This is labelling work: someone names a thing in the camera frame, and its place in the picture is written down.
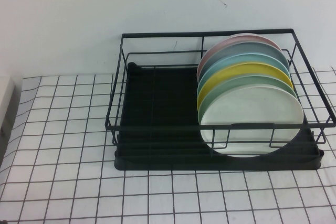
stack of plates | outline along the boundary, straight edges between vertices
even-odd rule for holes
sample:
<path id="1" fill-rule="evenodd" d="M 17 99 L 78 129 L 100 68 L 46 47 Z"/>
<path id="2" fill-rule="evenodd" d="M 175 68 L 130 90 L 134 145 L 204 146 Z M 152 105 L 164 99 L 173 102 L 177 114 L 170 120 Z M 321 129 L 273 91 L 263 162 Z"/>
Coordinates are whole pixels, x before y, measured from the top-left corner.
<path id="1" fill-rule="evenodd" d="M 198 65 L 197 80 L 200 125 L 303 121 L 288 61 L 277 44 L 262 36 L 239 34 L 214 45 Z M 214 150 L 237 157 L 267 154 L 291 141 L 298 131 L 275 130 L 272 137 L 272 130 L 216 130 Z M 202 130 L 201 135 L 206 142 L 213 139 L 212 130 Z"/>

white plate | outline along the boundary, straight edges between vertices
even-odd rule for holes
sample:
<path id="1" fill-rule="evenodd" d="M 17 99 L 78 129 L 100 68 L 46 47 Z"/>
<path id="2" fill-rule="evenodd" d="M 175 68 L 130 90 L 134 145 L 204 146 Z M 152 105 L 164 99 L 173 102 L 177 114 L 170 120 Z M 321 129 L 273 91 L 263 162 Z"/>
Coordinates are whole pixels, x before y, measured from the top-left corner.
<path id="1" fill-rule="evenodd" d="M 233 123 L 302 123 L 301 104 L 291 94 L 267 84 L 251 84 L 224 92 L 207 108 L 201 125 Z M 254 157 L 276 151 L 291 141 L 299 129 L 275 130 L 272 148 L 269 147 L 272 130 L 232 130 L 227 147 L 225 143 L 214 144 L 216 152 L 235 157 Z M 215 142 L 227 140 L 228 130 L 216 130 Z M 204 141 L 212 141 L 212 130 L 202 130 Z M 263 141 L 268 143 L 230 143 L 231 141 Z"/>

white checkered surface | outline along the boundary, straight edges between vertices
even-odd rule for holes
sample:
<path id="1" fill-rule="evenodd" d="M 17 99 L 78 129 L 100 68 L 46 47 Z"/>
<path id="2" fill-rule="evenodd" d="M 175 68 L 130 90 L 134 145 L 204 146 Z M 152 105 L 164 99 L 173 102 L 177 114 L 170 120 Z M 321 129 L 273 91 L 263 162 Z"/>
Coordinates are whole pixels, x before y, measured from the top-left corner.
<path id="1" fill-rule="evenodd" d="M 334 69 L 316 74 L 336 105 Z M 300 76 L 319 118 L 327 117 L 308 74 Z M 299 84 L 295 74 L 292 78 Z M 24 80 L 0 168 L 0 220 L 336 223 L 335 129 L 325 130 L 328 142 L 320 145 L 325 156 L 317 171 L 119 171 L 114 167 L 112 135 L 104 129 L 112 80 L 111 74 Z M 296 87 L 308 120 L 316 121 L 304 91 Z"/>

white wall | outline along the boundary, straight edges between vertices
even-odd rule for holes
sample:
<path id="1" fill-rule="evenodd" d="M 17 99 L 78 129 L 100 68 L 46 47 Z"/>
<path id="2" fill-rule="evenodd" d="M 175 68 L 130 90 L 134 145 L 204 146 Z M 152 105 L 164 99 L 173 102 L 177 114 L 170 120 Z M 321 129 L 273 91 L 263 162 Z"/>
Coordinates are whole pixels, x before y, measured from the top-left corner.
<path id="1" fill-rule="evenodd" d="M 294 28 L 311 64 L 329 66 L 335 11 L 335 0 L 0 0 L 0 73 L 114 72 L 122 33 L 260 28 Z"/>

black wire dish rack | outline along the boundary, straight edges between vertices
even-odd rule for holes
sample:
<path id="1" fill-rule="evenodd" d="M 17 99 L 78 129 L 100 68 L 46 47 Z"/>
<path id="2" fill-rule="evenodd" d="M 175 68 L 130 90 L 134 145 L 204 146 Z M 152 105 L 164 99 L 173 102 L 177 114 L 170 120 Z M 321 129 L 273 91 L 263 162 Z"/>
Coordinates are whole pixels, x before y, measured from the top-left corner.
<path id="1" fill-rule="evenodd" d="M 199 125 L 196 108 L 198 63 L 207 48 L 226 36 L 239 33 L 260 34 L 281 47 L 293 48 L 291 52 L 288 49 L 283 52 L 290 64 L 295 92 L 304 108 L 302 124 Z M 181 50 L 176 50 L 178 42 Z M 304 85 L 307 79 L 311 81 L 309 90 Z M 314 107 L 317 100 L 323 104 L 318 110 Z M 327 141 L 324 129 L 335 126 L 336 117 L 293 29 L 144 33 L 121 37 L 105 123 L 117 146 L 114 165 L 119 170 L 318 169 L 324 155 L 318 144 Z M 277 148 L 272 153 L 255 157 L 244 157 L 254 153 L 241 154 L 242 157 L 234 154 L 232 157 L 214 148 L 218 130 L 228 131 L 227 140 L 222 142 L 226 148 L 230 143 L 246 143 L 231 141 L 230 132 L 264 129 L 270 132 L 269 146 Z M 291 142 L 278 148 L 277 143 L 284 142 L 273 141 L 272 137 L 279 129 L 300 131 Z M 212 142 L 203 141 L 201 130 L 213 131 Z"/>

